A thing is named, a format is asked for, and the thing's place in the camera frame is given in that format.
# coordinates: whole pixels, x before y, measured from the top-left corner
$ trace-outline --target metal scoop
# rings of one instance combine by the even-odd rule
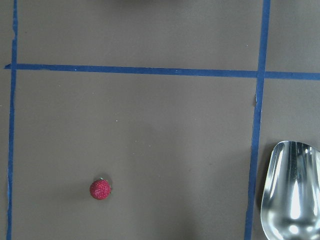
[[[269,240],[320,240],[320,152],[278,143],[265,180],[261,223]]]

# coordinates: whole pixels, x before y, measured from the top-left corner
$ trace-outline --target red raspberry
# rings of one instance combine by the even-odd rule
[[[93,198],[103,200],[111,193],[111,186],[108,181],[100,178],[90,186],[90,194]]]

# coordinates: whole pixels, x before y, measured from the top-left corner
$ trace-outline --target silver scoop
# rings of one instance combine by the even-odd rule
[[[320,152],[297,141],[273,149],[261,223],[269,240],[320,240]]]

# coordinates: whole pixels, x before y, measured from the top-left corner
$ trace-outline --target blue tape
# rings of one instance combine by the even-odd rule
[[[266,73],[266,59],[268,46],[270,1],[263,0],[262,22],[260,34],[260,48],[258,58],[258,72],[256,79],[256,106],[253,115],[252,139],[251,139],[251,157],[248,184],[248,207],[245,216],[244,240],[250,240],[252,235],[252,225],[254,216],[255,190],[258,166],[259,139],[261,127],[261,112],[264,94],[264,82]]]
[[[4,69],[10,70],[11,64]],[[152,74],[152,75],[181,75],[181,76],[208,76],[208,77],[238,77],[257,78],[258,71],[249,70],[215,70],[215,69],[185,69],[185,68],[153,68],[153,67],[129,67],[129,66],[90,66],[90,65],[46,65],[18,63],[17,70],[49,70],[66,72],[89,73],[119,73],[119,74]],[[265,71],[265,79],[288,80],[320,80],[320,73],[316,72],[286,72]]]
[[[320,73],[267,71],[266,79],[320,80]]]
[[[10,87],[10,113],[9,113],[9,143],[8,143],[8,210],[6,240],[12,239],[12,190],[14,171],[14,133],[15,133],[15,92],[17,78],[17,47],[18,47],[18,6],[13,1],[13,32],[11,55],[11,87]]]
[[[214,69],[184,69],[184,68],[153,68],[129,66],[89,66],[89,65],[46,65],[46,64],[17,64],[18,70],[49,70],[90,73],[119,73],[119,74],[151,74],[151,75],[180,75],[204,77],[238,77],[256,78],[257,71],[245,70],[214,70]]]

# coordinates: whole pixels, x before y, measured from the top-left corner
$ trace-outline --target gray surface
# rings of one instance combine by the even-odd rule
[[[255,79],[17,81],[12,239],[243,238]],[[89,195],[99,176],[113,187],[103,201]]]
[[[3,66],[11,62],[12,12],[11,0],[0,1],[0,239],[7,232],[7,167],[11,72]]]
[[[19,1],[18,62],[257,70],[262,0]]]
[[[320,1],[272,0],[267,71],[320,72]]]
[[[318,81],[265,80],[252,240],[267,239],[261,227],[259,208],[274,146],[289,140],[320,149],[319,92]]]

